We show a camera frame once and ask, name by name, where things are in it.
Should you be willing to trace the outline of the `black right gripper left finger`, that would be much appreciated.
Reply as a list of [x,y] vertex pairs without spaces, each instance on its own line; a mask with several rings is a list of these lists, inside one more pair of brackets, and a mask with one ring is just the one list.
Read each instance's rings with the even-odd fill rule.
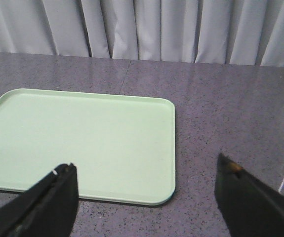
[[61,164],[0,208],[0,237],[68,237],[77,212],[77,168]]

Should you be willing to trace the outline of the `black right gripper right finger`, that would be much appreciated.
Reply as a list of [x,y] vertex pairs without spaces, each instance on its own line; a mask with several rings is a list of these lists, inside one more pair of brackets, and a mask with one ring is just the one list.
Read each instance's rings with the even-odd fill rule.
[[220,153],[214,195],[233,237],[284,237],[284,196]]

